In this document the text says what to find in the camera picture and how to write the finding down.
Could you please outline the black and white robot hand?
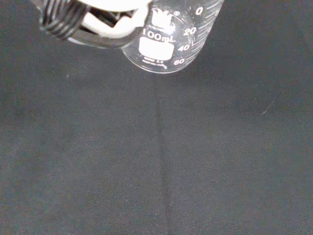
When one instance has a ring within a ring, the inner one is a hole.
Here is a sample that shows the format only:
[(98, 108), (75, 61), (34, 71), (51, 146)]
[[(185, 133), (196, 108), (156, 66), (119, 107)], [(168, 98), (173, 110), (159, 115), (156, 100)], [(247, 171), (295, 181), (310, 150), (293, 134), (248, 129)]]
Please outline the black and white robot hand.
[(121, 48), (146, 24), (150, 0), (34, 0), (40, 30), (62, 41)]

